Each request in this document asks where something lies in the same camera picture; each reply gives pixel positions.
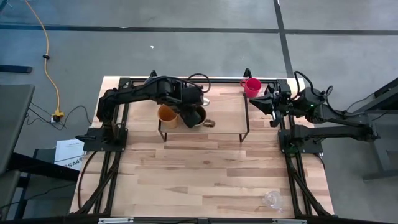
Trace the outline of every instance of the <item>wooden tabletop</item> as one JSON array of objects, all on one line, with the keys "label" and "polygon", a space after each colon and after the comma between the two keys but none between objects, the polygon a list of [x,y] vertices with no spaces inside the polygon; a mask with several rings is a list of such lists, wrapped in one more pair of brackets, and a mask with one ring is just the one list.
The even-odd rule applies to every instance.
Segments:
[{"label": "wooden tabletop", "polygon": [[[119,78],[104,77],[99,95],[117,87]],[[295,95],[295,80],[287,81]],[[242,90],[239,84],[213,84],[205,97],[241,96]],[[285,158],[279,149],[278,128],[269,126],[271,116],[248,104],[250,133],[243,143],[239,143],[236,134],[219,133],[169,133],[167,142],[163,142],[157,132],[157,110],[142,110],[150,104],[154,102],[130,104],[129,137],[119,166],[112,216],[294,217]],[[297,122],[312,126],[304,119]],[[101,126],[97,118],[93,126]],[[97,153],[88,165],[81,185],[83,203],[98,185],[103,156],[103,152]],[[303,164],[308,188],[333,213],[322,163],[317,157],[304,154]],[[262,202],[264,195],[273,190],[282,195],[282,213]],[[304,211],[301,191],[297,192]],[[75,192],[71,212],[76,210]]]}]

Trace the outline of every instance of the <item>yellow cord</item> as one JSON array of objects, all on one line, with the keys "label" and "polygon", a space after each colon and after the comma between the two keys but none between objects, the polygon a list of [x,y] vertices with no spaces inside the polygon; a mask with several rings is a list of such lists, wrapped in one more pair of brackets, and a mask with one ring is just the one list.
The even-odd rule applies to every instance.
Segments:
[{"label": "yellow cord", "polygon": [[[25,0],[25,2],[27,4],[27,6],[29,7],[29,9],[33,12],[33,14],[35,15],[36,19],[38,20],[38,22],[40,23],[40,25],[43,28],[43,32],[44,32],[44,35],[45,35],[45,40],[46,40],[46,43],[47,43],[47,46],[46,46],[46,49],[45,49],[45,55],[49,55],[49,36],[47,35],[47,31],[45,30],[42,21],[37,16],[37,14],[33,10],[32,6],[30,6],[29,2],[27,0]],[[62,117],[62,116],[64,116],[64,113],[60,111],[60,93],[58,91],[57,85],[54,83],[54,81],[51,79],[49,73],[47,72],[47,60],[48,60],[47,58],[44,59],[44,73],[47,76],[47,78],[51,81],[52,85],[55,88],[55,91],[57,92],[57,109],[55,110],[55,114],[53,114],[53,115]]]}]

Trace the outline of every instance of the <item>desk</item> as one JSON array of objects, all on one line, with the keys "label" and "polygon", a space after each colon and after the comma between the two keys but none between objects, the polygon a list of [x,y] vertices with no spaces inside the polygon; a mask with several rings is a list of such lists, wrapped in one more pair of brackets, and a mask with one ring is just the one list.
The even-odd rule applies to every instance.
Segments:
[{"label": "desk", "polygon": [[[119,79],[104,77],[99,95],[118,87]],[[296,86],[294,79],[287,81],[292,88]],[[237,83],[214,83],[206,95],[238,96],[242,95],[242,88]],[[167,142],[163,142],[157,132],[156,111],[141,110],[152,104],[153,101],[130,104],[129,137],[119,166],[112,216],[294,217],[285,158],[279,150],[278,128],[269,126],[270,116],[249,104],[250,133],[243,143],[239,143],[236,134],[217,133],[169,133]],[[296,123],[311,126],[303,119]],[[97,118],[93,126],[101,126]],[[83,203],[98,185],[103,156],[103,152],[97,153],[88,164],[81,185]],[[313,155],[304,154],[303,164],[308,188],[324,208],[333,213],[321,162]],[[283,196],[282,213],[265,207],[262,202],[263,196],[273,190]],[[104,192],[102,208],[107,195],[107,191]],[[302,194],[300,190],[297,192],[303,210]],[[77,191],[70,211],[76,210]]]}]

